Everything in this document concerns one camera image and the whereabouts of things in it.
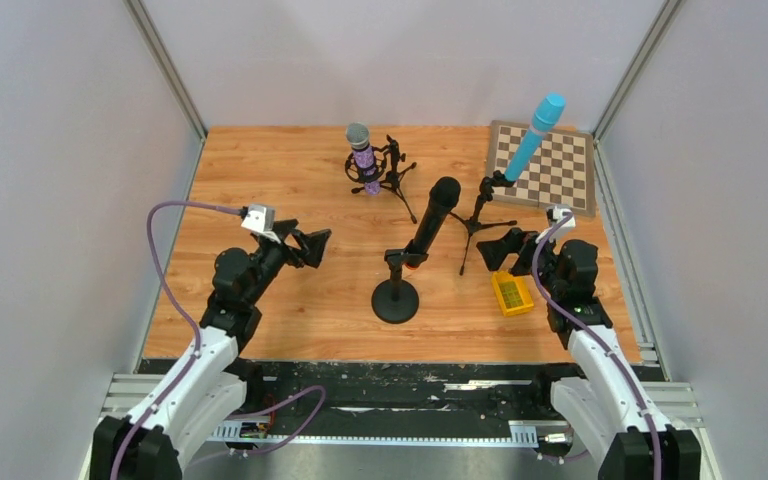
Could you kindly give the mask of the black tripod clip stand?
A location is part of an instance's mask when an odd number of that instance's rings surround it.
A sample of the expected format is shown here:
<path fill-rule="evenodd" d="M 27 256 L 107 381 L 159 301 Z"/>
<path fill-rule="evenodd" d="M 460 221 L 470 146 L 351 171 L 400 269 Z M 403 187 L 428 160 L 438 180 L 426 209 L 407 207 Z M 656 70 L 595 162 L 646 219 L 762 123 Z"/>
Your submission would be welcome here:
<path fill-rule="evenodd" d="M 472 242 L 473 236 L 480 231 L 495 228 L 495 227 L 512 227 L 517 225 L 516 220 L 509 220 L 504 222 L 482 222 L 480 220 L 480 215 L 485 207 L 485 205 L 489 202 L 492 202 L 494 199 L 494 192 L 496 188 L 499 187 L 512 187 L 514 185 L 513 181 L 509 181 L 505 175 L 499 171 L 495 170 L 490 175 L 485 176 L 478 188 L 478 194 L 475 199 L 475 203 L 473 206 L 472 214 L 468 218 L 463 218 L 453 212 L 450 212 L 450 215 L 455 218 L 457 221 L 459 221 L 466 230 L 466 242 L 464 246 L 464 253 L 462 257 L 462 263 L 459 268 L 459 275 L 463 276 L 465 272 L 465 266 L 466 266 L 466 260 L 469 255 L 469 249 Z"/>

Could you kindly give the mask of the tripod stand with shock mount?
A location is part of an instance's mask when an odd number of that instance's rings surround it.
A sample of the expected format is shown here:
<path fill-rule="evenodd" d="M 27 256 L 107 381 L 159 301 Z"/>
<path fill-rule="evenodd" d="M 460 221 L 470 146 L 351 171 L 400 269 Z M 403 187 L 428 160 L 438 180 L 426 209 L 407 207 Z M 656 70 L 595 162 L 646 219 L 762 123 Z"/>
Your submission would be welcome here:
<path fill-rule="evenodd" d="M 405 174 L 415 169 L 417 163 L 413 162 L 400 170 L 399 165 L 406 161 L 406 154 L 401 152 L 398 141 L 393 137 L 387 135 L 386 140 L 387 144 L 384 147 L 368 146 L 365 150 L 361 150 L 361 153 L 370 153 L 365 156 L 366 159 L 372 158 L 370 165 L 361 166 L 356 162 L 357 149 L 352 149 L 348 154 L 344 163 L 344 173 L 352 183 L 357 184 L 357 187 L 351 189 L 351 193 L 365 192 L 372 195 L 368 186 L 377 185 L 376 192 L 385 190 L 395 195 L 404 204 L 410 220 L 417 224 L 417 217 L 402 190 Z"/>

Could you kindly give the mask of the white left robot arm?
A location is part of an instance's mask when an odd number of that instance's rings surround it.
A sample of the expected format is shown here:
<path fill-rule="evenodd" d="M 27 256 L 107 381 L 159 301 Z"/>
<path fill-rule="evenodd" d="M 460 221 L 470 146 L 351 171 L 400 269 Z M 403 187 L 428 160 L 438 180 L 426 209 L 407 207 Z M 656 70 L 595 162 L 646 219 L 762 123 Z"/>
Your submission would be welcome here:
<path fill-rule="evenodd" d="M 262 318 L 256 304 L 285 266 L 318 267 L 332 232 L 309 234 L 295 219 L 253 230 L 257 249 L 233 247 L 214 261 L 213 291 L 194 338 L 143 400 L 97 425 L 92 479 L 180 479 L 216 428 L 247 401 L 251 369 L 240 354 Z"/>

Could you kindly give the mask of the purple glitter microphone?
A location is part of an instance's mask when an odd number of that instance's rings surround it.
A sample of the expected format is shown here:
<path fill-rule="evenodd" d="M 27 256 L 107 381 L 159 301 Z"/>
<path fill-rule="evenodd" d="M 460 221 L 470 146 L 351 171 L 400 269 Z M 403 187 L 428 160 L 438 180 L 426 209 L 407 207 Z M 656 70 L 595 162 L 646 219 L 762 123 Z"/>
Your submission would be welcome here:
<path fill-rule="evenodd" d="M 350 123 L 345 132 L 352 153 L 351 164 L 355 167 L 358 180 L 363 184 L 363 190 L 369 195 L 378 195 L 381 191 L 378 178 L 378 162 L 375 150 L 370 143 L 370 131 L 366 125 L 358 122 Z"/>

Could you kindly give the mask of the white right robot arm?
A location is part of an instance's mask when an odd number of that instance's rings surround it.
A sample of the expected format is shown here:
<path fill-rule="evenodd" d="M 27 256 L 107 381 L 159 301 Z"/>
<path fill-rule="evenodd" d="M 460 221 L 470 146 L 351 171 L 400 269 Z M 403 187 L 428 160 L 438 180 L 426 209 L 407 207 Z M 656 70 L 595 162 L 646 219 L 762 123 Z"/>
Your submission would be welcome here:
<path fill-rule="evenodd" d="M 488 270 L 510 255 L 510 272 L 531 276 L 547 303 L 550 329 L 581 375 L 549 383 L 549 403 L 598 465 L 600 479 L 699 479 L 702 447 L 645 392 L 595 293 L 598 248 L 572 239 L 556 248 L 546 234 L 513 228 L 478 243 Z"/>

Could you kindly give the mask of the blue toy microphone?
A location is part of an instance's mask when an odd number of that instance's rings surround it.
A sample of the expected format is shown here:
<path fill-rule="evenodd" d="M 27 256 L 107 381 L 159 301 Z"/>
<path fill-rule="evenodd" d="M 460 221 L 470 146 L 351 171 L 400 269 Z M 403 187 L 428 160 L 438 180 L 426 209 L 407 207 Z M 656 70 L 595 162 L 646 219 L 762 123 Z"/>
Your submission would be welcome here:
<path fill-rule="evenodd" d="M 565 107 L 566 99 L 558 93 L 549 93 L 540 101 L 518 149 L 504 172 L 506 183 L 515 183 L 520 178 L 544 137 L 559 122 Z"/>

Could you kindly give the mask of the round base microphone stand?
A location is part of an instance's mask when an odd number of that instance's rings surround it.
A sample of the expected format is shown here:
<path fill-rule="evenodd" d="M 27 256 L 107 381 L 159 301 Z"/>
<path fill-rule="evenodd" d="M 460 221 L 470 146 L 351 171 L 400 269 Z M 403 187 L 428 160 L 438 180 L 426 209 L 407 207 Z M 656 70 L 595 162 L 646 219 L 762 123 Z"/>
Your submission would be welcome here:
<path fill-rule="evenodd" d="M 403 268 L 417 268 L 428 258 L 428 254 L 410 253 L 404 249 L 385 251 L 384 261 L 390 276 L 374 289 L 371 306 L 374 314 L 388 324 L 403 324 L 418 312 L 420 299 L 416 288 L 403 279 Z"/>

